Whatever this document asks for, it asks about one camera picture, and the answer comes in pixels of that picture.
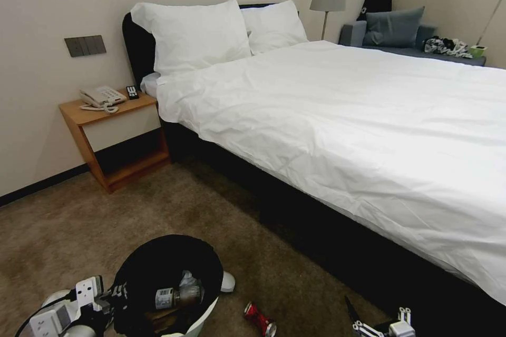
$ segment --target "baseboard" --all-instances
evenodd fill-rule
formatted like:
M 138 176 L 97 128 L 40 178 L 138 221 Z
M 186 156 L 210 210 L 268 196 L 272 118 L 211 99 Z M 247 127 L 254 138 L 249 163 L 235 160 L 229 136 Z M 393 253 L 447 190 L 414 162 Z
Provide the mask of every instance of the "baseboard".
M 37 191 L 51 187 L 52 185 L 66 181 L 67 179 L 70 179 L 76 175 L 82 174 L 86 171 L 89 171 L 88 165 L 82 164 L 80 166 L 71 168 L 70 170 L 64 171 L 60 174 L 50 176 L 49 178 L 43 179 L 40 182 L 30 184 L 26 187 L 23 187 L 22 189 L 19 189 L 14 192 L 8 193 L 6 195 L 0 196 L 0 207 L 5 204 L 11 203 L 15 200 L 21 199 L 22 197 L 25 197 L 26 195 L 33 194 Z

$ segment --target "white pillow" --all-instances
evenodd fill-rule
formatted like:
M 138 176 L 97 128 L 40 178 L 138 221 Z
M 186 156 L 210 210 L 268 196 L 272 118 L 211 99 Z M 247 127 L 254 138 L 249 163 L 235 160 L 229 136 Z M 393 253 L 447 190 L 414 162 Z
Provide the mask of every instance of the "white pillow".
M 130 13 L 136 24 L 153 34 L 153 69 L 161 75 L 251 56 L 236 0 L 209 6 L 137 3 Z
M 159 77 L 160 73 L 151 73 L 142 78 L 140 85 L 141 91 L 152 97 L 156 97 L 157 87 L 159 85 L 157 79 Z
M 306 31 L 292 0 L 263 8 L 242 9 L 253 55 L 307 42 Z

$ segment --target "white duvet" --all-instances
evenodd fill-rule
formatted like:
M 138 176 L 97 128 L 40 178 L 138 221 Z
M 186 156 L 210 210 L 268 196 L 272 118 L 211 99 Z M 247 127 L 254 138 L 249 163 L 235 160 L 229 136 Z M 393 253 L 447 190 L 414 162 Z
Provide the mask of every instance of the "white duvet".
M 159 84 L 165 121 L 506 304 L 506 71 L 309 42 Z

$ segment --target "light switch panel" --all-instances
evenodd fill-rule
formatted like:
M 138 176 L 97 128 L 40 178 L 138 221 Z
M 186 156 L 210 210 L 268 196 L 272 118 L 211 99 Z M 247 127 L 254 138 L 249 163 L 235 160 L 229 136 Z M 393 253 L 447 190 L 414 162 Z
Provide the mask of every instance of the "light switch panel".
M 93 36 L 93 38 L 95 39 L 95 46 L 96 46 L 96 50 L 98 51 L 98 54 L 106 53 L 104 40 L 102 39 L 102 36 L 97 35 L 97 36 Z
M 86 40 L 84 37 L 77 37 L 77 40 L 79 41 L 79 44 L 81 45 L 81 49 L 83 50 L 83 55 L 89 55 L 90 50 L 86 46 Z
M 71 57 L 105 53 L 101 35 L 65 38 Z
M 65 38 L 65 43 L 67 44 L 71 57 L 83 55 L 83 49 L 77 38 Z
M 97 54 L 98 52 L 95 46 L 95 38 L 93 36 L 89 36 L 85 37 L 84 40 L 86 41 L 86 46 L 88 47 L 90 54 Z

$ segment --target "bottle label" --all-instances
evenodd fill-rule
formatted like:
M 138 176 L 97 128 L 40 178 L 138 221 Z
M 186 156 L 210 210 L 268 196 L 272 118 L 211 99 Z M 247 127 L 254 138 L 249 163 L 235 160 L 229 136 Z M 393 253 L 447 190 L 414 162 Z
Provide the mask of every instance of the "bottle label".
M 172 308 L 173 292 L 172 288 L 158 290 L 154 299 L 155 307 L 157 309 Z

